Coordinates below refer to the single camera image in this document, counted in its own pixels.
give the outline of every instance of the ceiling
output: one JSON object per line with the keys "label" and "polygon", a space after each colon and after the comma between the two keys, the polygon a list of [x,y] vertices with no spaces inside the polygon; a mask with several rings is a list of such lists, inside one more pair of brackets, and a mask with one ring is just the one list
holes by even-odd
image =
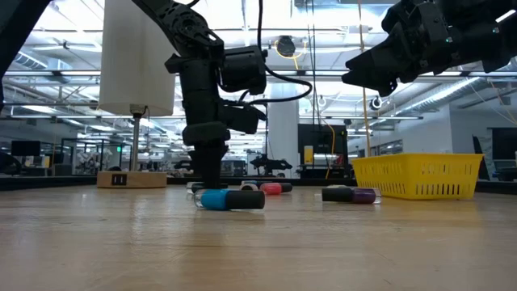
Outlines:
{"label": "ceiling", "polygon": [[[103,8],[105,0],[56,0],[53,1],[41,16],[34,31],[28,37],[21,53],[29,56],[42,64],[50,65],[56,60],[64,62],[65,70],[92,70],[91,75],[73,76],[67,83],[59,83],[45,77],[6,77],[7,102],[33,102],[33,103],[85,103],[95,102],[99,99],[99,83],[101,70],[101,56],[103,46]],[[362,19],[359,19],[356,1],[347,0],[314,0],[314,13],[312,7],[296,6],[294,0],[264,0],[263,17],[263,48],[269,50],[267,58],[268,66],[275,71],[289,72],[298,70],[311,70],[309,57],[308,28],[310,34],[315,31],[316,43],[315,70],[317,71],[317,93],[322,106],[322,114],[326,116],[362,116],[363,115],[363,88],[341,83],[339,71],[346,69],[345,63],[360,53],[359,26],[362,25],[364,45],[372,47],[382,42],[387,34],[382,31],[380,21],[384,18],[387,9],[396,1],[369,0],[362,1]],[[241,47],[256,44],[256,27],[258,22],[258,2],[249,0],[201,0],[194,9],[202,14],[208,21],[210,28],[225,42],[226,48]],[[280,36],[291,36],[296,46],[296,64],[292,59],[285,59],[275,51],[275,42]],[[475,70],[479,64],[467,65],[463,70]],[[13,62],[10,70],[29,70],[25,65]],[[459,73],[452,76],[431,78],[421,77],[411,84],[400,84],[398,89],[385,101],[383,109],[379,112],[369,112],[369,115],[378,115],[384,112],[397,110],[397,108],[411,102],[411,100],[429,91],[442,83],[455,82]],[[268,86],[272,86],[278,80],[268,79]],[[367,99],[377,96],[375,91],[366,90]],[[240,92],[235,94],[221,91],[221,97],[225,99],[237,99]],[[174,115],[181,116],[181,95],[175,96]],[[311,99],[300,101],[301,115],[312,115]],[[98,116],[110,115],[107,112],[88,107],[54,108],[59,115],[85,115]],[[40,114],[27,108],[15,108],[14,113]],[[70,125],[77,126],[84,132],[84,125],[96,124],[112,127],[120,133],[130,133],[131,122],[128,119],[103,120],[100,124],[97,120],[72,119]],[[181,140],[178,135],[183,130],[185,123],[181,119],[152,120],[150,133],[162,134],[155,142],[176,142],[181,148]],[[241,154],[243,145],[262,146],[265,124],[259,126],[263,131],[255,137],[240,137],[239,133],[233,135],[233,148],[235,153]],[[363,128],[361,121],[355,121],[354,129]],[[91,127],[87,133],[107,132],[99,131]]]}

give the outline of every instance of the yellow plastic basket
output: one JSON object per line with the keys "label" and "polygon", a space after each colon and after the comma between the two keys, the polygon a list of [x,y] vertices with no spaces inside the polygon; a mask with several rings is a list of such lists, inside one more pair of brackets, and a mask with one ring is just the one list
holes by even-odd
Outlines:
{"label": "yellow plastic basket", "polygon": [[411,200],[472,199],[482,154],[395,154],[352,160],[357,184]]}

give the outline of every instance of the wooden block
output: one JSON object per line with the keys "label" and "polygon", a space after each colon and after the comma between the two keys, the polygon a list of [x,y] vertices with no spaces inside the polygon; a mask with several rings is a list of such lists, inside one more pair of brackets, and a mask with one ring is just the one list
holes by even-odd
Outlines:
{"label": "wooden block", "polygon": [[165,188],[167,173],[137,171],[102,171],[97,174],[97,188]]}

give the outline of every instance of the table surface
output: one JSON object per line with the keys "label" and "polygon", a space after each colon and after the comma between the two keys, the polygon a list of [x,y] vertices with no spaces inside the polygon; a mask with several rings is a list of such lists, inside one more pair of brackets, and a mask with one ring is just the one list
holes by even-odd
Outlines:
{"label": "table surface", "polygon": [[0,290],[515,290],[517,196],[197,210],[184,187],[0,192]]}

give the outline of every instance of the wooden table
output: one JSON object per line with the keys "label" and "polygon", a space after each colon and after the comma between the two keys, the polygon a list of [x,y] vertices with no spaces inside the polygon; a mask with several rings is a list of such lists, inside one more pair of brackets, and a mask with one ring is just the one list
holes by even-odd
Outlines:
{"label": "wooden table", "polygon": [[0,193],[0,290],[517,289],[517,196],[196,210],[183,187]]}

